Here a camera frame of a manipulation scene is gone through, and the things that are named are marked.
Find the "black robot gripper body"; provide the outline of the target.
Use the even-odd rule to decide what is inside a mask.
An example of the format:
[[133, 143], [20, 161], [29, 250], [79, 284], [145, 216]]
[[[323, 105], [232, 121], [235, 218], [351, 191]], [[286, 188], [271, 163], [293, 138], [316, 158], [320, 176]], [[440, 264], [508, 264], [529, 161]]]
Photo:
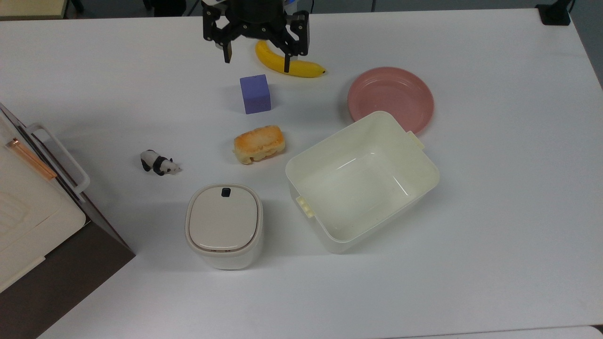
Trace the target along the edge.
[[282, 0], [227, 0], [226, 18], [237, 26], [267, 26], [276, 32], [285, 29]]

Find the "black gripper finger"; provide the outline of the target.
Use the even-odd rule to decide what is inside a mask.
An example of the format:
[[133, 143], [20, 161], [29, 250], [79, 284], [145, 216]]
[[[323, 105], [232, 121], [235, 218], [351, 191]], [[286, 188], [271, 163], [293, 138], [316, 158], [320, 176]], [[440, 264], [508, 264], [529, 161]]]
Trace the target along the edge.
[[[226, 18], [227, 22], [222, 28], [218, 27], [218, 20]], [[213, 41], [224, 55], [227, 64], [232, 60], [232, 41], [241, 36], [241, 22], [234, 17], [229, 6], [204, 6], [203, 7], [203, 37]]]
[[306, 56], [309, 50], [309, 12], [282, 13], [268, 23], [268, 40], [284, 53], [281, 70], [289, 72], [291, 58]]

